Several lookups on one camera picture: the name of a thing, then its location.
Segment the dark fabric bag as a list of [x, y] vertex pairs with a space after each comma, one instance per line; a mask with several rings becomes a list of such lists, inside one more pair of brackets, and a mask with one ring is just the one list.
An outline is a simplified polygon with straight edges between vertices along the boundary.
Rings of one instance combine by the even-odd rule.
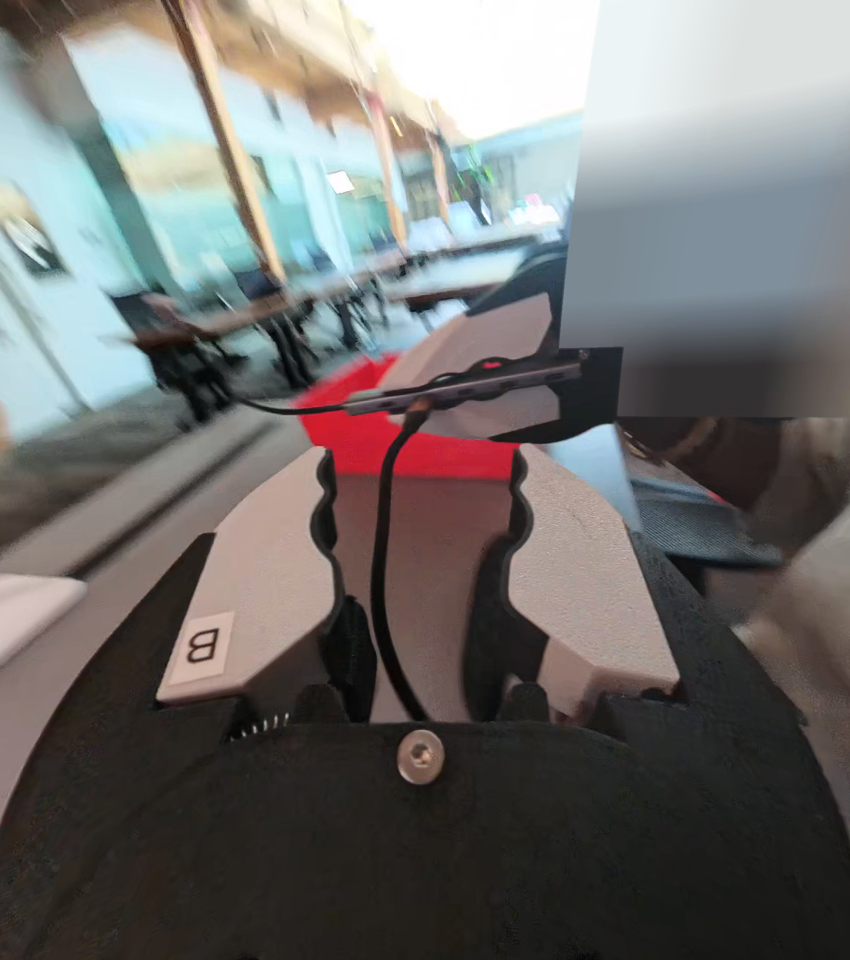
[[617, 421], [645, 535], [687, 579], [783, 565], [779, 548], [756, 540], [746, 517], [779, 462], [780, 426], [715, 416]]

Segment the red plastic bin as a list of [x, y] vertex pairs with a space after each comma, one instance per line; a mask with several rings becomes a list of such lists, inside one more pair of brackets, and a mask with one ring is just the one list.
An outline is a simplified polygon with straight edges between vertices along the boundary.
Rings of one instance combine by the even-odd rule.
[[[357, 359], [320, 378], [290, 402], [290, 406], [305, 409], [344, 402], [355, 392], [376, 387], [398, 358], [398, 353], [387, 352], [381, 359]], [[400, 428], [385, 414], [310, 414], [303, 416], [301, 423], [314, 446], [333, 452], [339, 477], [377, 476]], [[511, 476], [517, 448], [518, 445], [511, 442], [445, 438], [420, 432], [404, 446], [395, 474], [412, 478], [505, 481]]]

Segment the pale long table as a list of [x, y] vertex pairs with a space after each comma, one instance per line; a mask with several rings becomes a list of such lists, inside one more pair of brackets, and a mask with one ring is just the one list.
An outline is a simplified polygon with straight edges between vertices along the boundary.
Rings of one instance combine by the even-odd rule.
[[528, 247], [515, 247], [431, 262], [383, 282], [382, 295], [387, 304], [406, 306], [412, 312], [428, 312], [448, 302], [467, 303], [505, 283], [528, 251]]

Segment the framed wall picture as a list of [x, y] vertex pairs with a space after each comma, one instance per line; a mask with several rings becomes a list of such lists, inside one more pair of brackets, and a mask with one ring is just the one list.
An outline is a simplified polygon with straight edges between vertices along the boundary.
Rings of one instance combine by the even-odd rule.
[[15, 181], [2, 178], [0, 233], [29, 275], [44, 279], [69, 273], [57, 245], [27, 194]]

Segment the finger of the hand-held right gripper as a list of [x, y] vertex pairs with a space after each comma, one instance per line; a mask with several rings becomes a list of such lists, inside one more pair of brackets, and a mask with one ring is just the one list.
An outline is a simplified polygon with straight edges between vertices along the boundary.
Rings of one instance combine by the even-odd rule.
[[448, 319], [393, 364], [394, 390], [420, 387], [441, 375], [462, 374], [479, 361], [536, 354], [552, 323], [549, 295], [526, 296], [474, 316]]
[[433, 411], [418, 433], [451, 439], [489, 440], [550, 424], [560, 415], [560, 399], [556, 393], [548, 386], [534, 386]]

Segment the thick wooden post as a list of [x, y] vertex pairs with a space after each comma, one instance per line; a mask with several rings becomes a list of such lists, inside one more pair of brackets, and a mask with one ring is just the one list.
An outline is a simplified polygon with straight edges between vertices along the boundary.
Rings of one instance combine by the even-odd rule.
[[239, 138], [227, 106], [215, 45], [200, 6], [194, 1], [162, 1], [161, 7], [181, 57], [191, 72], [192, 82], [215, 136], [220, 163], [239, 220], [259, 266], [278, 282], [285, 282], [286, 271], [258, 197], [250, 157]]

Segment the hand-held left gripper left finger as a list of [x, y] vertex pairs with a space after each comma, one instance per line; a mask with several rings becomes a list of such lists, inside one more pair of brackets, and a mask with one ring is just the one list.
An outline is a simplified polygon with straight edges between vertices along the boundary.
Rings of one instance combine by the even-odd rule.
[[334, 557], [332, 453], [312, 447], [255, 488], [213, 533], [166, 670], [161, 706], [236, 696], [291, 706], [323, 684], [323, 640], [345, 599]]

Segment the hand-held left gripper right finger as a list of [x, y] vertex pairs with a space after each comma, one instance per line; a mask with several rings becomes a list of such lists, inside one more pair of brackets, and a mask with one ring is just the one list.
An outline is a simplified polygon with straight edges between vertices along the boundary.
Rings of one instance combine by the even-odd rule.
[[505, 599], [544, 634], [532, 673], [551, 713], [584, 722], [605, 694], [674, 694], [680, 671], [621, 513], [536, 446], [515, 466], [525, 527]]

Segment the thin wooden post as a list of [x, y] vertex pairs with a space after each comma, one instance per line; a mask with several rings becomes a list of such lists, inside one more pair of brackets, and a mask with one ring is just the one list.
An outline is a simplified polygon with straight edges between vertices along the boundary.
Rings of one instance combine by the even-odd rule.
[[400, 250], [406, 252], [406, 221], [396, 198], [395, 152], [384, 101], [377, 92], [369, 91], [362, 95], [362, 102], [378, 153], [383, 198], [391, 233]]

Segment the grey usb hub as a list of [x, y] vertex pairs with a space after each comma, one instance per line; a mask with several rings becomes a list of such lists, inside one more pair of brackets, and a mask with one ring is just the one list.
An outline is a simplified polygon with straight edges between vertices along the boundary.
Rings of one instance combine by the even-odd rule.
[[584, 350], [566, 358], [484, 358], [466, 371], [440, 374], [421, 386], [354, 392], [340, 409], [351, 417], [404, 415], [453, 409], [466, 402], [489, 402], [517, 391], [579, 380], [587, 360]]

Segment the brown wooden table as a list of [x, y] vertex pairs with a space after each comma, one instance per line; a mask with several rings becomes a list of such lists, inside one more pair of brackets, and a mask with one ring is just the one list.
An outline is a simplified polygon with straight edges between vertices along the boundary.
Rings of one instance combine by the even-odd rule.
[[280, 318], [301, 306], [313, 306], [313, 295], [272, 294], [252, 300], [237, 310], [187, 317], [168, 295], [146, 294], [143, 303], [158, 317], [158, 325], [127, 339], [142, 352], [219, 341], [228, 335]]

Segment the dark office chair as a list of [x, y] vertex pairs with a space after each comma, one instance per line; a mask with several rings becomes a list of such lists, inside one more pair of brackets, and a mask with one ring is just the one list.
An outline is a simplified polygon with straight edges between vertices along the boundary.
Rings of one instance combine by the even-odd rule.
[[179, 394], [196, 424], [207, 424], [233, 406], [227, 364], [203, 341], [173, 297], [157, 290], [110, 295], [109, 300], [158, 388]]

